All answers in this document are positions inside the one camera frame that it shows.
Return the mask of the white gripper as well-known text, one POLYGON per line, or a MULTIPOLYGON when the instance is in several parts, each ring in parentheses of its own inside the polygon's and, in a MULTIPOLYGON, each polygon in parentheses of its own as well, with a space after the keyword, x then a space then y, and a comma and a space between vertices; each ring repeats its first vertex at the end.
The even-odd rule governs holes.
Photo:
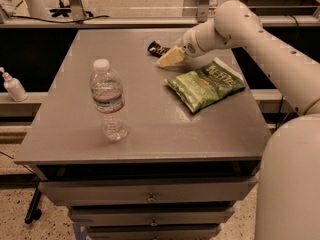
POLYGON ((181 38, 176 41, 176 45, 170 48, 164 56, 158 59, 157 65, 161 68, 170 67, 184 60, 185 54, 189 57, 199 57, 205 52, 201 49, 197 40, 197 29, 187 30, 181 38))

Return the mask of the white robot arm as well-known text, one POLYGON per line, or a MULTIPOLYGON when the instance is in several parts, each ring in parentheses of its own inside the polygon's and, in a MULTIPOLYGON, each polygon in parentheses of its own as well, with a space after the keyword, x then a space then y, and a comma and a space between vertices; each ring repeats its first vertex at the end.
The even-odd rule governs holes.
POLYGON ((254 239, 320 240, 320 64, 265 30, 236 0, 187 30, 158 64, 168 67, 232 47, 247 52, 297 114, 264 148, 254 239))

